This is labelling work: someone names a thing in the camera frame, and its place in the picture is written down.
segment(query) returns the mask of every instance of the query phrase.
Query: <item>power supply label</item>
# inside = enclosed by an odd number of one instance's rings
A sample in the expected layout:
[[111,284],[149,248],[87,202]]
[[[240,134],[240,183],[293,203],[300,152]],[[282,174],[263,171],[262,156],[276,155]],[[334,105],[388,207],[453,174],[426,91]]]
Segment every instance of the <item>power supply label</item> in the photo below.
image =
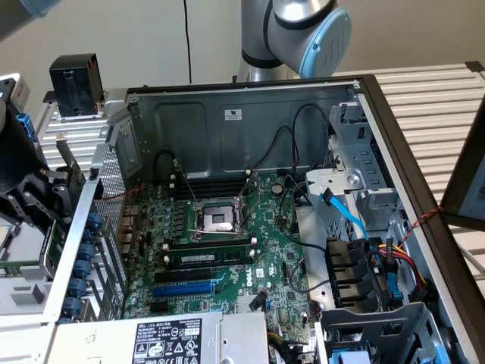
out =
[[201,318],[138,324],[132,363],[199,364],[201,342]]

